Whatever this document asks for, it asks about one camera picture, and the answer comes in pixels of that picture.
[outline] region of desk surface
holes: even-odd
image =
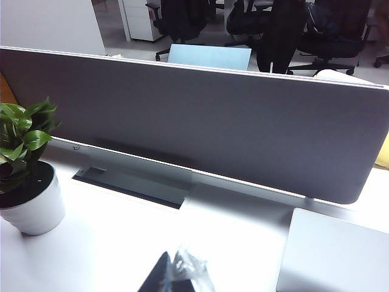
[[[277,203],[198,183],[173,210],[74,181],[86,160],[76,151],[48,147],[44,160],[57,170],[67,213],[37,237],[1,219],[1,291],[137,291],[164,251],[186,245],[208,260],[217,291],[274,292],[295,206],[389,232],[387,170],[372,169],[348,206]]]

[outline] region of white wall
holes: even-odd
[[[91,0],[1,0],[1,45],[105,55]]]

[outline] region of chair wheel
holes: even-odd
[[[376,60],[373,64],[375,68],[380,68],[382,66],[382,63],[379,60]]]

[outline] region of potted plant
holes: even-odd
[[[21,232],[43,234],[65,215],[54,168],[39,158],[59,126],[47,98],[25,109],[0,104],[0,214]]]

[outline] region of plastic bag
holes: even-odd
[[[191,280],[195,292],[215,292],[208,275],[207,262],[190,254],[184,247],[180,247],[174,257],[171,280]]]

